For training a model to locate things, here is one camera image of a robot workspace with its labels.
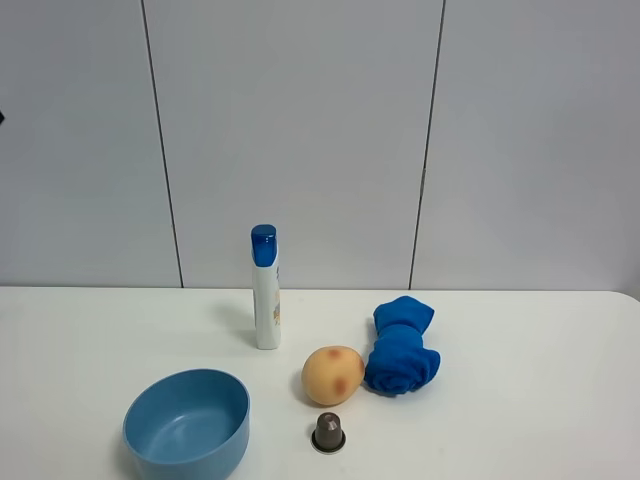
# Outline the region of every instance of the bowl rim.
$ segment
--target bowl rim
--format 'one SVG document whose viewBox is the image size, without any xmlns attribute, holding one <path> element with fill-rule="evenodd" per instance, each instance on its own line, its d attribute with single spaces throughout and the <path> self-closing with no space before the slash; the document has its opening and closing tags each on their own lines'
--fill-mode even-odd
<svg viewBox="0 0 640 480">
<path fill-rule="evenodd" d="M 164 382 L 165 380 L 168 380 L 170 378 L 173 377 L 177 377 L 179 375 L 186 375 L 186 374 L 190 374 L 190 373 L 196 373 L 196 372 L 213 372 L 213 373 L 221 373 L 223 375 L 226 375 L 227 377 L 230 377 L 232 380 L 235 380 L 243 389 L 245 395 L 247 396 L 247 410 L 244 413 L 244 417 L 242 418 L 242 421 L 240 422 L 240 425 L 238 426 L 238 428 L 235 429 L 235 431 L 231 434 L 231 436 L 229 438 L 227 438 L 224 442 L 222 442 L 220 445 L 218 445 L 217 447 L 209 450 L 206 453 L 203 453 L 201 455 L 198 455 L 196 457 L 193 458 L 188 458 L 186 460 L 179 460 L 179 461 L 175 461 L 175 462 L 158 462 L 155 460 L 151 460 L 149 458 L 147 458 L 146 456 L 142 455 L 140 452 L 138 452 L 137 449 L 133 448 L 131 446 L 131 444 L 129 443 L 129 439 L 127 438 L 127 420 L 129 419 L 129 414 L 131 413 L 131 410 L 133 409 L 134 405 L 136 403 L 138 403 L 138 400 L 140 400 L 140 398 L 146 394 L 149 390 L 151 390 L 153 387 L 155 387 L 156 385 L 158 385 L 159 383 Z M 131 405 L 129 406 L 129 409 L 127 410 L 127 414 L 124 416 L 124 421 L 122 422 L 122 439 L 124 441 L 124 444 L 127 446 L 127 448 L 129 449 L 129 451 L 131 453 L 133 453 L 137 458 L 139 458 L 140 460 L 143 460 L 147 463 L 153 464 L 153 465 L 185 465 L 187 463 L 194 463 L 197 462 L 199 460 L 202 460 L 203 458 L 206 458 L 214 453 L 216 453 L 218 450 L 223 449 L 228 443 L 231 442 L 231 440 L 233 440 L 234 437 L 236 437 L 242 426 L 249 421 L 249 412 L 251 411 L 251 396 L 249 395 L 249 390 L 247 390 L 247 387 L 245 386 L 244 383 L 242 383 L 242 381 L 236 377 L 235 375 L 230 374 L 229 372 L 225 372 L 224 370 L 217 370 L 214 368 L 193 368 L 190 370 L 183 370 L 181 372 L 176 372 L 176 373 L 172 373 L 171 375 L 167 375 L 164 378 L 161 378 L 160 380 L 158 380 L 157 382 L 152 383 L 151 385 L 149 385 L 147 388 L 145 388 L 142 393 L 140 393 L 135 400 L 131 403 Z"/>
</svg>

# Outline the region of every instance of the white bottle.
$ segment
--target white bottle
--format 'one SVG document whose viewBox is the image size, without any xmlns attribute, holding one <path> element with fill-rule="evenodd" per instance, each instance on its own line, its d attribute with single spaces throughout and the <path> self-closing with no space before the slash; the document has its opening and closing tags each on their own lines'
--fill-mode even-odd
<svg viewBox="0 0 640 480">
<path fill-rule="evenodd" d="M 256 341 L 260 350 L 273 350 L 280 345 L 280 255 L 276 228 L 273 225 L 253 227 L 251 247 Z"/>
</svg>

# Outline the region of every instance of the blue towel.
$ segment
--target blue towel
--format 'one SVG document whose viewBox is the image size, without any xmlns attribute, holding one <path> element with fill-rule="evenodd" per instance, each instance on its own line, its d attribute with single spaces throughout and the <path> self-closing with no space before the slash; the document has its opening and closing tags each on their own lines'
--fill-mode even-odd
<svg viewBox="0 0 640 480">
<path fill-rule="evenodd" d="M 378 340 L 369 355 L 364 380 L 383 393 L 401 394 L 429 383 L 440 367 L 440 354 L 422 346 L 434 311 L 415 298 L 400 297 L 373 312 Z"/>
</svg>

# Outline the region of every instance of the table surface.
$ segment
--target table surface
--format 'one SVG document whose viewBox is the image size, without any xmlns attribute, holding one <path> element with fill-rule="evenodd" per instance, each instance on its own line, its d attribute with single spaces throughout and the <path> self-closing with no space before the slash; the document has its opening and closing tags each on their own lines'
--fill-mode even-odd
<svg viewBox="0 0 640 480">
<path fill-rule="evenodd" d="M 300 369 L 325 345 L 365 360 L 372 312 L 408 292 L 283 291 L 283 341 L 255 348 L 249 290 L 0 288 L 0 476 L 136 478 L 124 414 L 190 368 L 242 379 L 251 438 L 232 479 L 640 478 L 640 303 L 609 292 L 422 292 L 442 355 L 421 390 L 333 407 L 347 444 L 318 454 L 323 409 Z"/>
</svg>

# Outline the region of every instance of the blue bowl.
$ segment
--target blue bowl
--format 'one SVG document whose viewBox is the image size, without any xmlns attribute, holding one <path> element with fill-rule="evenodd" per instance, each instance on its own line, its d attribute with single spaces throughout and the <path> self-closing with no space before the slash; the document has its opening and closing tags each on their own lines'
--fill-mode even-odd
<svg viewBox="0 0 640 480">
<path fill-rule="evenodd" d="M 133 402 L 122 434 L 144 480 L 223 480 L 247 449 L 249 392 L 218 370 L 176 373 Z"/>
</svg>

